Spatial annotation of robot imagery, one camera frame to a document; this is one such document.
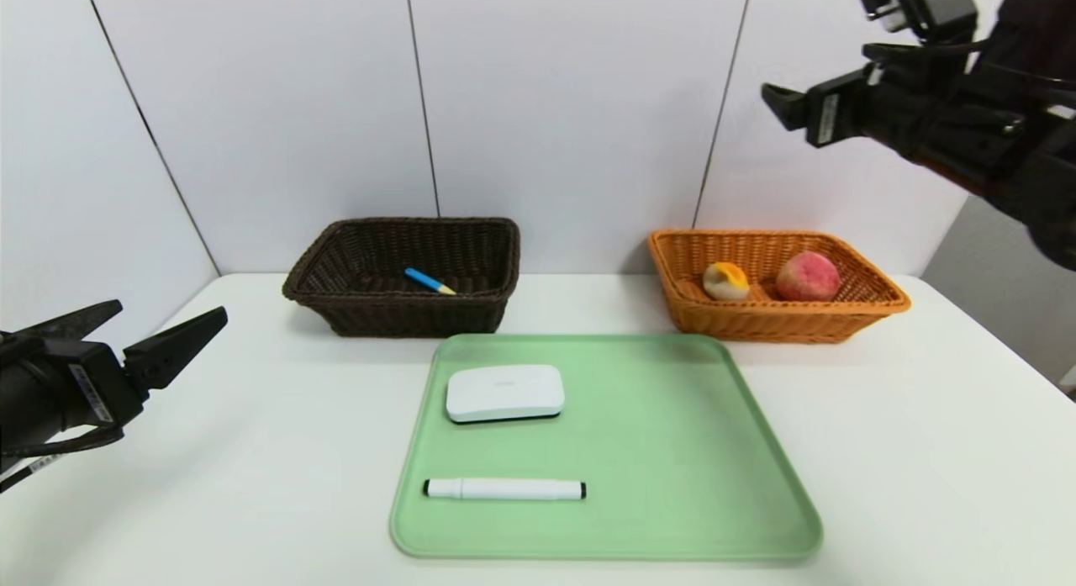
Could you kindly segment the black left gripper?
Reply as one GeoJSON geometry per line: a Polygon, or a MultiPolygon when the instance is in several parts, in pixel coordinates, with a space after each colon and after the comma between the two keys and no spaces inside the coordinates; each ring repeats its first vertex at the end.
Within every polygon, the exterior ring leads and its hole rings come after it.
{"type": "Polygon", "coordinates": [[[82,341],[118,299],[3,333],[3,457],[49,458],[116,443],[228,323],[220,306],[123,349],[82,341]]]}

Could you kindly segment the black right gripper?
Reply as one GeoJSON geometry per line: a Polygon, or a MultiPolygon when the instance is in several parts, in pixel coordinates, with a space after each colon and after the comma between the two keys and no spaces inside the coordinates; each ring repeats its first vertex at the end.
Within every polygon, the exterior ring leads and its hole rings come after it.
{"type": "Polygon", "coordinates": [[[915,135],[926,113],[926,92],[908,66],[869,62],[807,95],[764,83],[761,99],[785,130],[807,126],[804,137],[815,148],[865,137],[910,163],[921,161],[915,135]]]}

